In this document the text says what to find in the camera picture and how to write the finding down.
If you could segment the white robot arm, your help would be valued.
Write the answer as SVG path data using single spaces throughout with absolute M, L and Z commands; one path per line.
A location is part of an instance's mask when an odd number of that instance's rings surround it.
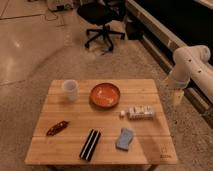
M 210 49 L 205 45 L 183 46 L 173 52 L 174 67 L 168 74 L 168 85 L 185 89 L 193 80 L 213 103 L 213 66 L 209 64 Z

